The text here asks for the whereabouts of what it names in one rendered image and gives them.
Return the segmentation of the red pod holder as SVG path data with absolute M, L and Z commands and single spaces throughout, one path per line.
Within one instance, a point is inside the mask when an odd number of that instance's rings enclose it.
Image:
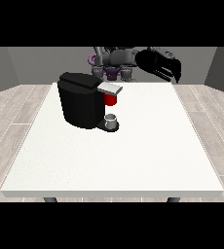
M 117 103 L 117 96 L 116 95 L 105 93 L 103 95 L 103 97 L 104 97 L 104 104 L 107 106 L 113 106 Z

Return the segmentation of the pale grey machine lid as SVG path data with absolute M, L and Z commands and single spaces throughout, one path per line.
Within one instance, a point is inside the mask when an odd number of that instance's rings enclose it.
M 97 90 L 106 94 L 117 95 L 123 88 L 111 83 L 102 82 Z

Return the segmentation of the black coffee machine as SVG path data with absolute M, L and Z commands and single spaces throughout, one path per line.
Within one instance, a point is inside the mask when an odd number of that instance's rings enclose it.
M 104 93 L 97 87 L 104 82 L 100 78 L 84 74 L 65 72 L 59 76 L 57 88 L 65 120 L 79 128 L 99 128 L 107 132 L 119 129 L 105 127 Z

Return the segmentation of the small grey cup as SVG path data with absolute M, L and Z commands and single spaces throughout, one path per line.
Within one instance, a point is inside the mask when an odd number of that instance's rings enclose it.
M 105 127 L 108 129 L 113 129 L 117 125 L 117 118 L 114 114 L 107 114 L 104 117 L 105 120 Z

